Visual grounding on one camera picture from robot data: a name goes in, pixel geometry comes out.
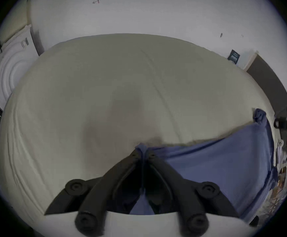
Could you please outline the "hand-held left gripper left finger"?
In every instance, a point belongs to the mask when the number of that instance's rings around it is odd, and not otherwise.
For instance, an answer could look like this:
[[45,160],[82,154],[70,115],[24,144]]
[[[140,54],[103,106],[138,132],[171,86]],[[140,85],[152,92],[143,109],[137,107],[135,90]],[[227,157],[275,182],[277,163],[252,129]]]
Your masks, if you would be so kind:
[[129,214],[143,189],[142,153],[135,149],[102,177],[73,179],[50,203],[44,215],[77,211],[74,224],[83,235],[103,235],[107,211]]

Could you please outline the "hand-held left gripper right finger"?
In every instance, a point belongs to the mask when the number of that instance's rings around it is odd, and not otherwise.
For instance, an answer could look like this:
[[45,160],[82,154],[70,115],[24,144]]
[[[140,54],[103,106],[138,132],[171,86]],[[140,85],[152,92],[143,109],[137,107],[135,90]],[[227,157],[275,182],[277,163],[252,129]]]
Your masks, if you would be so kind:
[[170,196],[167,206],[179,213],[180,226],[185,235],[205,234],[210,226],[207,213],[239,219],[235,208],[217,184],[183,178],[152,150],[147,151],[147,166],[165,186]]

